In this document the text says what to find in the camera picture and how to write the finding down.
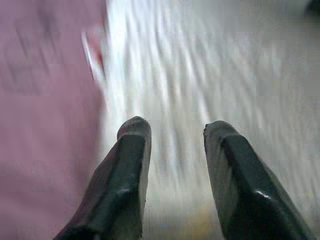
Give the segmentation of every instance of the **gray surface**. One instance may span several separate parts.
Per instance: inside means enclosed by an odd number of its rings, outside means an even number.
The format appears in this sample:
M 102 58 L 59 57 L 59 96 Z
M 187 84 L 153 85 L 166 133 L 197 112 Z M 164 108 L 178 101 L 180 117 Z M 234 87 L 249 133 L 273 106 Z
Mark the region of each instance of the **gray surface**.
M 145 239 L 221 239 L 206 123 L 246 136 L 320 230 L 320 25 L 306 1 L 110 0 L 106 142 L 152 128 Z

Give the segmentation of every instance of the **white surface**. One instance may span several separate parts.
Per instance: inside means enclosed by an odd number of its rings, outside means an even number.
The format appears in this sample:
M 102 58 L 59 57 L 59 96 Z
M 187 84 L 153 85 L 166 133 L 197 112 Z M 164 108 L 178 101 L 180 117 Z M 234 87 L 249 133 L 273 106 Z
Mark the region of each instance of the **white surface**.
M 104 153 L 151 124 L 145 239 L 220 239 L 203 128 L 246 136 L 320 227 L 320 27 L 305 1 L 110 0 Z

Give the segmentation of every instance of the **pink blanket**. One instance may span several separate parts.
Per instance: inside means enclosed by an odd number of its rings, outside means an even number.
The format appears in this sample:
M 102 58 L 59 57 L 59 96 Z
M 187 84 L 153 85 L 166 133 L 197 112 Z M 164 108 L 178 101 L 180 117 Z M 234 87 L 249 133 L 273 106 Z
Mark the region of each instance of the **pink blanket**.
M 48 240 L 77 209 L 102 95 L 81 31 L 100 0 L 0 2 L 0 239 Z

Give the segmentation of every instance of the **pink surface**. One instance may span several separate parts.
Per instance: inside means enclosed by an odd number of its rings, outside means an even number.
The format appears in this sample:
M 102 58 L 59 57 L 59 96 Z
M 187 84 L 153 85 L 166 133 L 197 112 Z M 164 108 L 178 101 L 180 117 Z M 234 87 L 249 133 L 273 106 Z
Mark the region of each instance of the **pink surface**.
M 100 0 L 0 2 L 0 239 L 52 239 L 96 162 L 101 93 L 81 31 Z

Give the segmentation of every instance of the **pink fabric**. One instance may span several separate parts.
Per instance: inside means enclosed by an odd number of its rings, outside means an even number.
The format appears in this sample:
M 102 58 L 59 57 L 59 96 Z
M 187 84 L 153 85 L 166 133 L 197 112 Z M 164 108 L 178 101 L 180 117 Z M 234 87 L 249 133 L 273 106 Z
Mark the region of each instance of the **pink fabric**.
M 81 31 L 100 0 L 0 2 L 0 239 L 48 240 L 95 168 L 102 95 Z

